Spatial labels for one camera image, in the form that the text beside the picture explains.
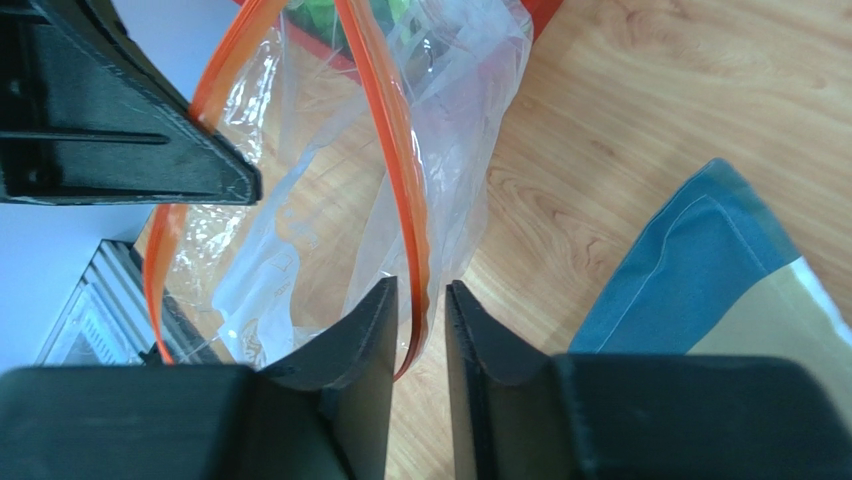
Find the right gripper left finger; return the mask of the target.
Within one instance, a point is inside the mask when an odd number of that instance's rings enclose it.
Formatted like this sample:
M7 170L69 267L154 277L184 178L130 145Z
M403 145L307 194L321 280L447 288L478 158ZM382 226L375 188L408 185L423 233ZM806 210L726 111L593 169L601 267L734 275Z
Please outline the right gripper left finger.
M31 367L1 378L5 479L380 479L397 341L384 278L325 332L244 365Z

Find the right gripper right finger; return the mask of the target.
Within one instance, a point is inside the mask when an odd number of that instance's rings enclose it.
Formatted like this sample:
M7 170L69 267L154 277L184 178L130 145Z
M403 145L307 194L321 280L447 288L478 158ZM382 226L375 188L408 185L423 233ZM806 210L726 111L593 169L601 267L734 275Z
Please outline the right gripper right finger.
M847 479L823 387L773 357L547 355L447 286L459 479Z

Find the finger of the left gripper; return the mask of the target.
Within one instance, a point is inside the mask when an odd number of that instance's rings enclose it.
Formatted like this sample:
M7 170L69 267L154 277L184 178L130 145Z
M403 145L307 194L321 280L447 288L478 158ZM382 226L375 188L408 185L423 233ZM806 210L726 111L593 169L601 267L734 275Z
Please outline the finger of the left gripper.
M1 199L233 204L259 170L189 105L109 1L1 5Z

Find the clear zip top bag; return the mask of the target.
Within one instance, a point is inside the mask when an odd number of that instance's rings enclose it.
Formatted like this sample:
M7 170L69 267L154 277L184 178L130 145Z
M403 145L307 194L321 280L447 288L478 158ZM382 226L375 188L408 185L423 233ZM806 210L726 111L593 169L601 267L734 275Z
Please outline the clear zip top bag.
M380 28L381 1L335 1L334 49L299 31L319 15L281 9L233 77L201 79L190 113L261 173L252 206L156 208L143 291L168 364L194 353L167 336L176 308L224 362L266 367L351 312L380 280L397 281L394 373L429 339L441 287L464 272L486 223L485 176L532 47L525 10L488 10L444 24L474 54L438 66L413 13Z

